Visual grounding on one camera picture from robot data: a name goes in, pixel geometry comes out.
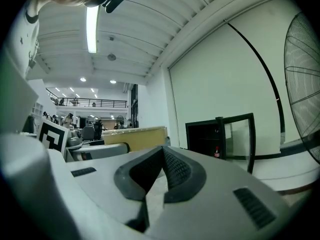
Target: vent grille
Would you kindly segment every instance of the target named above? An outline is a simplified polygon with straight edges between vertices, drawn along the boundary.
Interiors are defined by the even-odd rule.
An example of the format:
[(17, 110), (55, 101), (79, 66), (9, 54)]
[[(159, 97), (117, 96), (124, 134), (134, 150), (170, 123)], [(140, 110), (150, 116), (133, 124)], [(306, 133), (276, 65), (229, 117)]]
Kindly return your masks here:
[(276, 218), (248, 188), (239, 188), (233, 193), (258, 229)]

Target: chair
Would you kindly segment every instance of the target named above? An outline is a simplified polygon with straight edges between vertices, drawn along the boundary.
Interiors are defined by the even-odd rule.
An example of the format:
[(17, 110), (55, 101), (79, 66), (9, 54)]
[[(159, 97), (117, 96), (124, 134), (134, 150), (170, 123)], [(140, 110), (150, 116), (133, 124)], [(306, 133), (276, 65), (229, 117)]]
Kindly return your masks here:
[(81, 131), (82, 140), (93, 141), (95, 139), (95, 130), (92, 127), (86, 126)]

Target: ceiling light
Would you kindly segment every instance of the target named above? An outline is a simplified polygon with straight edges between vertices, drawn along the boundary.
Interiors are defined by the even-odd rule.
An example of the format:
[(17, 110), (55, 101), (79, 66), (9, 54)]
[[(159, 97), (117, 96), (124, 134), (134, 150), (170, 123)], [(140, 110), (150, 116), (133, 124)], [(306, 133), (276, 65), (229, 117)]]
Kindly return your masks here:
[(86, 41), (88, 51), (91, 54), (97, 53), (97, 22), (99, 6), (86, 9)]

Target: fan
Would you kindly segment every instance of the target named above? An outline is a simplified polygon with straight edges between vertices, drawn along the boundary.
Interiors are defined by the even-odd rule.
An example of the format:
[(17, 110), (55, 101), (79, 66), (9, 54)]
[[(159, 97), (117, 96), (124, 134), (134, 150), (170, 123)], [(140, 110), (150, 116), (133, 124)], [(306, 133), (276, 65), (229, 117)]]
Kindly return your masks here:
[(320, 42), (303, 13), (294, 17), (286, 34), (284, 72), (296, 127), (320, 163)]
[(125, 119), (122, 115), (119, 115), (116, 118), (116, 124), (119, 125), (118, 129), (124, 129)]

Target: black vent slot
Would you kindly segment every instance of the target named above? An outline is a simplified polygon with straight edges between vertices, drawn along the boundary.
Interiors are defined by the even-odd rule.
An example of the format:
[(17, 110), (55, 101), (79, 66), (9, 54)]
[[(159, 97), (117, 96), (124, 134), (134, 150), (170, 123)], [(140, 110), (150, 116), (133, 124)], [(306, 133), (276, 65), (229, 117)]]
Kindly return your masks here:
[(258, 229), (276, 218), (248, 188), (239, 188), (233, 192)]
[(97, 170), (95, 168), (89, 167), (89, 168), (84, 168), (84, 169), (80, 169), (80, 170), (74, 170), (71, 173), (72, 173), (73, 177), (78, 177), (78, 176), (94, 173), (96, 171)]

